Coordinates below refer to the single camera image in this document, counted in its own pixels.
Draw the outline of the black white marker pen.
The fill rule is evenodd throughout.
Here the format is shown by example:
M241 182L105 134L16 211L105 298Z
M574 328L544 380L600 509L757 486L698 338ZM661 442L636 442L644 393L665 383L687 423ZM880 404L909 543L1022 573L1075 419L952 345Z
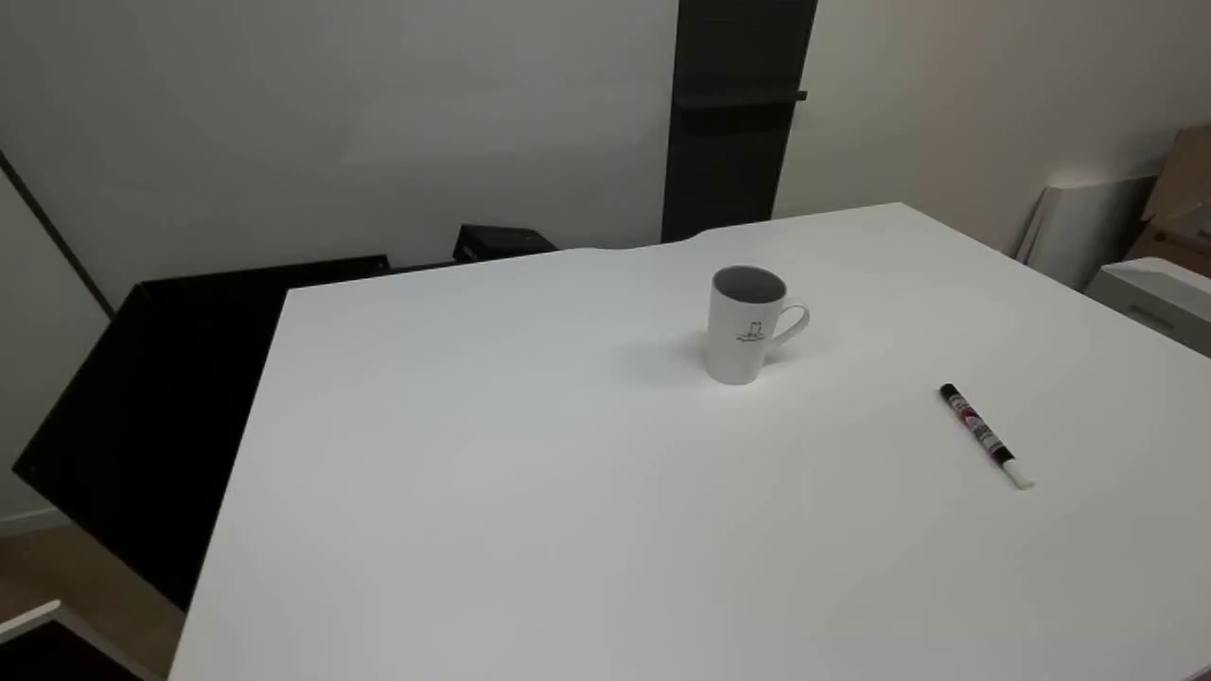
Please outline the black white marker pen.
M1035 487L1016 451L992 432L992 423L969 404L969 396L953 383L942 383L940 396L1016 487Z

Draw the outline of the white ceramic mug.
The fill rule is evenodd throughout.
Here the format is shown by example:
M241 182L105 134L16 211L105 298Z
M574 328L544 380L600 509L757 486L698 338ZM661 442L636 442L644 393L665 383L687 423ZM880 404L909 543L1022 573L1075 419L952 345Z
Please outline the white ceramic mug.
M747 388L808 327L809 311L789 294L775 272L726 265L712 275L704 372L723 388Z

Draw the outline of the small black box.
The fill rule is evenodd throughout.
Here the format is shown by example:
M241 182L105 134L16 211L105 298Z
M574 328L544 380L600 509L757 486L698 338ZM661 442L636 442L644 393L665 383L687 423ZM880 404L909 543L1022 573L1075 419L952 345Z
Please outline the small black box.
M554 244L529 226L481 226L466 222L455 240L460 263L500 263L500 256L529 256L548 253Z

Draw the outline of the black side table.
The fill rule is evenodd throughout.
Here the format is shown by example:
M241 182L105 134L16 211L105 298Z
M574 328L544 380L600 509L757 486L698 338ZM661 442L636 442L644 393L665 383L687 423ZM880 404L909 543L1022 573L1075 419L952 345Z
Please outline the black side table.
M185 610L289 290L385 269L369 253L137 285L13 472Z

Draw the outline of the white box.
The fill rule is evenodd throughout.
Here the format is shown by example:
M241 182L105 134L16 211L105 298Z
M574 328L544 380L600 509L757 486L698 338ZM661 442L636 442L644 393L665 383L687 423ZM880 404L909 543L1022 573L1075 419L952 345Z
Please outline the white box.
M1211 279L1164 256L1112 263L1094 272L1085 294L1211 355Z

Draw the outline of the cardboard box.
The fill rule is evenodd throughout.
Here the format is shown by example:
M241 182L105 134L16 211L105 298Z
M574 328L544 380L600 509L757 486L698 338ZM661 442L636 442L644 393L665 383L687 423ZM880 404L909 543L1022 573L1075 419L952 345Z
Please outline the cardboard box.
M1211 124L1174 140L1140 217L1131 256L1164 256L1211 275Z

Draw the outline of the black door frame pillar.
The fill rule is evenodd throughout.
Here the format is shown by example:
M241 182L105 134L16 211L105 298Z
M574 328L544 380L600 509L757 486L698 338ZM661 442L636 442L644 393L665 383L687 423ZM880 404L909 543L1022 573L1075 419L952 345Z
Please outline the black door frame pillar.
M817 0L677 0L661 240L769 219Z

